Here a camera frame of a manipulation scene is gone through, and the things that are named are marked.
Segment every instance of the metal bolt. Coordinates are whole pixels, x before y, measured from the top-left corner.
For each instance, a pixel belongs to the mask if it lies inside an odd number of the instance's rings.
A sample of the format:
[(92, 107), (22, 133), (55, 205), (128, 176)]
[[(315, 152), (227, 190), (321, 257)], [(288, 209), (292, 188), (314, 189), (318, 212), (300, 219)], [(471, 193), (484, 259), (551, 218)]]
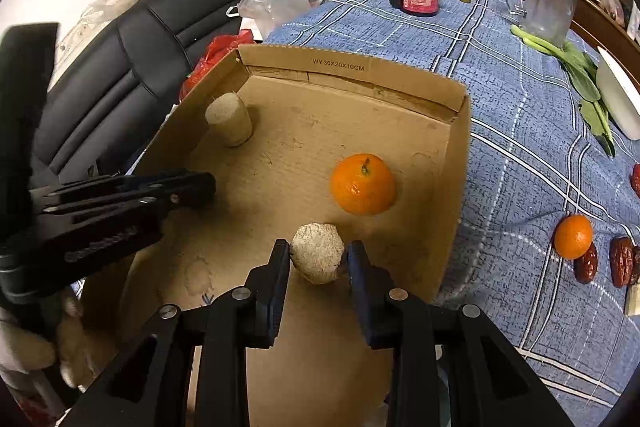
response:
[(178, 314), (178, 308), (175, 307), (173, 304), (167, 304), (165, 306), (162, 306), (162, 308), (160, 308), (160, 311), (158, 312), (158, 314), (163, 319), (172, 319), (175, 317), (175, 315)]
[(404, 301), (408, 296), (409, 294), (402, 288), (393, 288), (392, 290), (389, 290), (389, 297), (394, 301)]
[(251, 290), (249, 288), (245, 288), (244, 286), (240, 286), (231, 292), (231, 296), (236, 301), (244, 301), (251, 296)]
[(470, 319), (474, 319), (480, 316), (480, 308), (478, 308), (478, 306), (476, 306), (475, 304), (465, 304), (464, 306), (462, 306), (462, 312), (466, 317), (469, 317)]

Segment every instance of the white plate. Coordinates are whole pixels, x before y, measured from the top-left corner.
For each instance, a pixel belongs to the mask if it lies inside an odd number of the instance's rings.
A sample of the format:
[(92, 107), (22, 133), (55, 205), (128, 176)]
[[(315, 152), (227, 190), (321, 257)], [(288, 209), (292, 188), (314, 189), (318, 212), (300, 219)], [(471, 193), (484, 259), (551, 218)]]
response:
[(598, 46), (602, 60), (596, 84), (609, 114), (629, 140), (640, 139), (640, 93), (608, 51)]

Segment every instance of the red label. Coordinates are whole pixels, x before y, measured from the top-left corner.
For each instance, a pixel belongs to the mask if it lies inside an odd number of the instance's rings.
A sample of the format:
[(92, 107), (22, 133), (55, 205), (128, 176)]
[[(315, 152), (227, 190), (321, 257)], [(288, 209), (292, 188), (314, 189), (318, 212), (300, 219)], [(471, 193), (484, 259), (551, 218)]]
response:
[(402, 0), (402, 6), (412, 12), (435, 13), (438, 11), (438, 0)]

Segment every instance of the orange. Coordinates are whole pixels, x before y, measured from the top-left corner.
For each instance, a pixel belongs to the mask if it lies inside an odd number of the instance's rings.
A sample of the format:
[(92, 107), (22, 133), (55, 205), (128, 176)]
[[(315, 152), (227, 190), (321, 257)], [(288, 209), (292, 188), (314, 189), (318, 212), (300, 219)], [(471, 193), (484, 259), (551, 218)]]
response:
[(348, 213), (373, 216), (396, 199), (396, 181), (374, 154), (354, 154), (342, 160), (331, 176), (331, 193)]
[(582, 214), (565, 217), (554, 233), (554, 247), (565, 259), (573, 260), (583, 256), (593, 241), (593, 230), (589, 219)]

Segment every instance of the table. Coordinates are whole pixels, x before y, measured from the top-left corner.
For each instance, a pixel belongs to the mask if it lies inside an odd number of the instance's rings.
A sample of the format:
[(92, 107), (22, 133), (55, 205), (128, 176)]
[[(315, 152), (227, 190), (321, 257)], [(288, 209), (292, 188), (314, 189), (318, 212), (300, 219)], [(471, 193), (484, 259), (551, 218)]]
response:
[[(436, 303), (479, 305), (576, 425), (596, 426), (640, 361), (640, 317), (625, 317), (611, 283), (609, 241), (640, 241), (640, 199), (628, 177), (640, 145), (612, 125), (607, 157), (578, 111), (557, 59), (510, 33), (503, 0), (440, 0), (431, 18), (388, 0), (332, 0), (267, 42), (396, 60), (466, 85), (473, 118), (460, 225)], [(568, 39), (597, 63), (573, 32)], [(595, 280), (582, 285), (552, 249), (558, 221), (589, 217)]]

